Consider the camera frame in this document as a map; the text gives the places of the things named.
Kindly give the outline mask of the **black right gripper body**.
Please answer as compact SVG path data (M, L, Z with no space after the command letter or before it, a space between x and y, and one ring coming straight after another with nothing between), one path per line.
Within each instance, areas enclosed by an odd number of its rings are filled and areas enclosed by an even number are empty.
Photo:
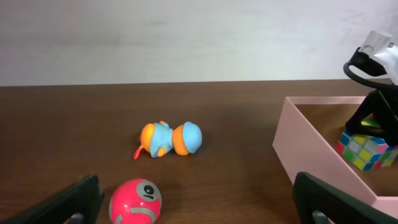
M374 90L371 92L373 115L381 127L381 135L391 145L397 145L397 93Z

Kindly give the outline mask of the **pink cardboard box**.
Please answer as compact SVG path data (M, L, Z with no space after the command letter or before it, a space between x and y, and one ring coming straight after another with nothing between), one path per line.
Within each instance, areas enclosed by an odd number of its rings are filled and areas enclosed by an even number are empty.
M308 172L358 200L397 217L397 159L389 167L360 170L335 147L362 96L288 96L273 147L291 181Z

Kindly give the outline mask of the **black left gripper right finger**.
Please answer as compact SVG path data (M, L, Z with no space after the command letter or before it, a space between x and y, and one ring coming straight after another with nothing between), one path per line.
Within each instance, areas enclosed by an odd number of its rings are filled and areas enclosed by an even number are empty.
M397 219L307 172L295 177L293 200L302 223L397 224Z

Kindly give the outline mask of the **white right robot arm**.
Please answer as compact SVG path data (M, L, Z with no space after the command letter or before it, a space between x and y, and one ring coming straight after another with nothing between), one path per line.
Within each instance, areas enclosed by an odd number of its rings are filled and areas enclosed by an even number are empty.
M343 70L370 92L288 96L273 147L302 223L396 223L396 38L370 32Z

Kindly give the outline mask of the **colourful puzzle cube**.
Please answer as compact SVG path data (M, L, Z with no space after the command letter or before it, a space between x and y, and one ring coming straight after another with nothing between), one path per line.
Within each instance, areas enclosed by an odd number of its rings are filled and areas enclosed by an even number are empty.
M353 134L346 128L335 150L363 171L389 167L397 159L397 146L388 145L383 138Z

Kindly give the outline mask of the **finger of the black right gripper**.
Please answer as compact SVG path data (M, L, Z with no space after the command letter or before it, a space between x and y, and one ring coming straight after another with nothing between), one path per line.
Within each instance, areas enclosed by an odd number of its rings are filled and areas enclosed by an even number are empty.
M361 122L370 114L376 119L379 127L365 127ZM380 91L372 91L360 104L354 115L346 122L345 128L352 134L363 134L374 137L386 137L387 108Z

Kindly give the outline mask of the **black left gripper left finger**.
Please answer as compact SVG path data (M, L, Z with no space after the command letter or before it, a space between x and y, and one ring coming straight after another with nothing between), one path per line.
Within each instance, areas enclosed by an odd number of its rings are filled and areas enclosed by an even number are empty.
M91 174L2 223L95 223L103 200L99 178Z

